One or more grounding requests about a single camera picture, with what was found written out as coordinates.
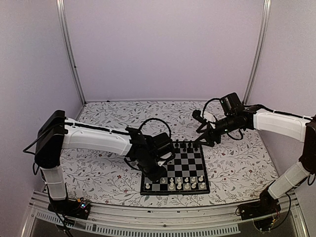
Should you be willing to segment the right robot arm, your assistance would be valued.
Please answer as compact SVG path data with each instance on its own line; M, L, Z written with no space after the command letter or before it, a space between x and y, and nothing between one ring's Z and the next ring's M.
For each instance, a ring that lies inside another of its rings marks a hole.
M200 123L196 142L213 147L233 131L256 130L272 155L279 177L261 193L255 205L259 215L274 208L275 200L298 188L316 173L316 118L269 109L262 104L246 105L233 92L208 100L192 116Z

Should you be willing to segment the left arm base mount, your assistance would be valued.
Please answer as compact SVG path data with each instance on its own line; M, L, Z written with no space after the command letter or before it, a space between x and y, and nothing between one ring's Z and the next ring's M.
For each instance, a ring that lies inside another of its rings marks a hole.
M48 210L56 212L63 216L69 216L87 220L90 214L91 205L89 200L79 198L77 200L70 200L66 197L64 200L53 200L49 196L50 204Z

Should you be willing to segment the black white chess board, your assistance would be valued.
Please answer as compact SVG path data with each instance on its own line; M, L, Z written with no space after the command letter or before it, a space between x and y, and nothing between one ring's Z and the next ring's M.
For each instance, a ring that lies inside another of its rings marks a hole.
M209 194L210 187L209 181L207 177L207 170L203 155L202 146L199 146L199 153L175 153L175 158L168 163L164 164L163 167L166 168L167 174L162 177L166 179L166 183L161 183L160 179L156 182L151 181L146 176L142 176L141 179L141 186L140 186L140 194L141 195L149 195L149 196L168 196L168 195L202 195L202 194ZM204 176L204 183L205 188L200 188L200 182L198 178L203 175ZM169 189L169 178L174 179L174 190ZM177 186L177 177L182 178L182 188L178 190ZM184 181L185 178L189 178L188 183L190 184L189 189L185 189L184 185L186 182ZM192 181L191 178L197 178L197 187L192 189ZM146 189L145 184L149 183L151 188Z

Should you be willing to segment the white king piece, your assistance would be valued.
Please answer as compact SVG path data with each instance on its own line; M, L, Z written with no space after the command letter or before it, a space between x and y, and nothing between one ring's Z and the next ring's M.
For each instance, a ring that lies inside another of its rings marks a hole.
M181 177L177 177L176 181L177 181L177 186L176 186L176 188L177 188L178 190L180 190L180 189L182 188L182 178L181 178Z

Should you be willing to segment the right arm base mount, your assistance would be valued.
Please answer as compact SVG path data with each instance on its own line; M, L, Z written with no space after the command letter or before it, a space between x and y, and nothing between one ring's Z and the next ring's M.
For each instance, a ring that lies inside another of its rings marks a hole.
M279 201L273 198L261 198L258 201L241 204L237 207L237 213L242 220L262 217L279 211L281 211Z

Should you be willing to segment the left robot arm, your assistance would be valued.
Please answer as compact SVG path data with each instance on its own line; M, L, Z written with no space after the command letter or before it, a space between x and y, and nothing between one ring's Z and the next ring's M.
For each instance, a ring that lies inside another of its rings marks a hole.
M156 136L145 135L141 128L113 129L81 123L56 110L39 129L37 138L23 152L30 154L35 147L34 162L44 175L50 201L62 214L70 214L73 203L68 194L60 155L63 149L85 149L114 153L124 156L126 163L136 162L151 181L166 174L165 162L175 158L171 132Z

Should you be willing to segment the white queen piece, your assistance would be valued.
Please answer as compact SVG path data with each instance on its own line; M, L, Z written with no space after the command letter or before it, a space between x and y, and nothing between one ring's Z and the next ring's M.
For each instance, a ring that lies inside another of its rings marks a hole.
M169 184L169 189L170 189L170 190L174 190L174 182L171 182L171 183Z

